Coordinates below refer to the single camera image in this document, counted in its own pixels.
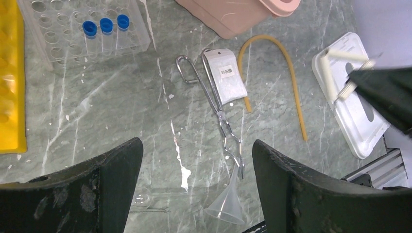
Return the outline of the metal crucible tongs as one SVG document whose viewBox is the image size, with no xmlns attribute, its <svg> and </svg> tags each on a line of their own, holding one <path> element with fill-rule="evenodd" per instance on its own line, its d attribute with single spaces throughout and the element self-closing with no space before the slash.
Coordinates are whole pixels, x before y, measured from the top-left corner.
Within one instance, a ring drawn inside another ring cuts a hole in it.
<svg viewBox="0 0 412 233">
<path fill-rule="evenodd" d="M 206 76 L 208 79 L 208 82 L 210 84 L 211 87 L 211 91 L 212 93 L 208 92 L 208 89 L 205 85 L 205 83 L 203 82 L 202 78 L 200 77 L 194 62 L 187 56 L 185 55 L 179 55 L 176 57 L 175 63 L 176 63 L 176 67 L 183 79 L 183 81 L 187 84 L 195 84 L 195 83 L 199 83 L 201 85 L 201 88 L 206 96 L 206 99 L 209 103 L 209 105 L 211 106 L 213 112 L 215 113 L 217 119 L 218 119 L 218 123 L 219 123 L 219 127 L 220 127 L 220 132 L 221 135 L 223 136 L 223 148 L 224 150 L 228 153 L 228 155 L 234 160 L 235 165 L 237 166 L 237 168 L 239 169 L 238 171 L 238 177 L 242 180 L 244 179 L 244 171 L 245 171 L 245 163 L 242 157 L 242 143 L 241 143 L 241 139 L 239 137 L 237 137 L 234 132 L 233 129 L 229 123 L 229 121 L 227 120 L 227 118 L 225 117 L 225 112 L 223 110 L 223 104 L 222 101 L 220 100 L 220 94 L 218 93 L 218 89 L 216 86 L 215 81 L 213 80 L 212 77 L 212 72 L 211 72 L 211 68 L 209 66 L 209 63 L 206 59 L 206 52 L 211 51 L 211 49 L 206 48 L 203 49 L 201 52 L 201 58 L 202 58 L 202 63 L 203 63 L 203 67 L 204 70 L 206 72 Z M 194 70 L 195 73 L 195 79 L 194 80 L 187 80 L 183 74 L 183 71 L 180 67 L 180 62 L 182 60 L 186 60 L 191 67 Z M 232 137 L 238 144 L 238 151 L 237 154 L 235 154 L 232 150 L 230 150 L 229 146 L 228 146 L 228 139 Z"/>
</svg>

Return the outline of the white clay triangle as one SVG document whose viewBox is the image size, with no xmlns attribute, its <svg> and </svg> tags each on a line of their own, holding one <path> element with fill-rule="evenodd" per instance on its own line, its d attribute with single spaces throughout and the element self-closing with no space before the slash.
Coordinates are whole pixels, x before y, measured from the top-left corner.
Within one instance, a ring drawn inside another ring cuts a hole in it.
<svg viewBox="0 0 412 233">
<path fill-rule="evenodd" d="M 376 64 L 375 60 L 369 59 L 367 55 L 325 49 L 323 56 L 320 58 L 320 64 L 323 71 L 327 96 L 333 104 L 338 100 L 345 101 L 355 91 L 357 85 L 353 81 L 347 81 L 343 84 L 344 68 L 333 69 L 330 58 L 361 63 L 360 70 L 371 70 Z"/>
</svg>

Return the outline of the blue capped test tube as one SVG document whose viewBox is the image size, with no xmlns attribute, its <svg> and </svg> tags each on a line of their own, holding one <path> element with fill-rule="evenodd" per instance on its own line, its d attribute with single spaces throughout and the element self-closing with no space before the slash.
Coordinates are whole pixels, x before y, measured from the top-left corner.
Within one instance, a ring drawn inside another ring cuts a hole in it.
<svg viewBox="0 0 412 233">
<path fill-rule="evenodd" d="M 127 46 L 127 36 L 129 29 L 130 20 L 127 15 L 121 14 L 117 17 L 117 49 L 123 49 Z"/>
</svg>

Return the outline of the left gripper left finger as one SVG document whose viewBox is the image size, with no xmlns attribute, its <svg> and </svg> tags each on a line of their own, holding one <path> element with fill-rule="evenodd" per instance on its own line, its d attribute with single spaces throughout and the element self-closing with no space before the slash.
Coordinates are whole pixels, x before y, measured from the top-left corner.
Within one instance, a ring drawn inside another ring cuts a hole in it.
<svg viewBox="0 0 412 233">
<path fill-rule="evenodd" d="M 89 160 L 0 186 L 3 233 L 121 233 L 143 158 L 135 137 Z"/>
</svg>

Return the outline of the clear glass funnel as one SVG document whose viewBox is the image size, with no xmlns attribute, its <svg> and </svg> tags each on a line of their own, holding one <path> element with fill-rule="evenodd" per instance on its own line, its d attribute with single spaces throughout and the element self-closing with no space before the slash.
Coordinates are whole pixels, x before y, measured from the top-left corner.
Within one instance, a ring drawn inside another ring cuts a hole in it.
<svg viewBox="0 0 412 233">
<path fill-rule="evenodd" d="M 204 212 L 216 219 L 236 224 L 244 224 L 241 213 L 241 205 L 237 194 L 238 166 L 234 166 L 229 185 L 206 208 Z"/>
</svg>

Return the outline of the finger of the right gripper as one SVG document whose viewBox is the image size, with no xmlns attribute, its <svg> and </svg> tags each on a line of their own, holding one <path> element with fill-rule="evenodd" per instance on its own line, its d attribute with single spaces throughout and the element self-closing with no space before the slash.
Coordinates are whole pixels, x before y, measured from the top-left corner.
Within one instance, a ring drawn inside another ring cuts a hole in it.
<svg viewBox="0 0 412 233">
<path fill-rule="evenodd" d="M 379 114 L 403 134 L 412 133 L 412 68 L 354 70 L 349 81 Z"/>
</svg>

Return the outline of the white powder zip bag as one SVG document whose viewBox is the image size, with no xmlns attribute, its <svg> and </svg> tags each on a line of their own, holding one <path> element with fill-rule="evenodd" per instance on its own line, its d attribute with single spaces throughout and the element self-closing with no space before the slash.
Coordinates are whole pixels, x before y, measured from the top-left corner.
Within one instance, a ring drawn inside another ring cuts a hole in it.
<svg viewBox="0 0 412 233">
<path fill-rule="evenodd" d="M 234 53 L 229 49 L 204 52 L 222 104 L 247 97 Z"/>
</svg>

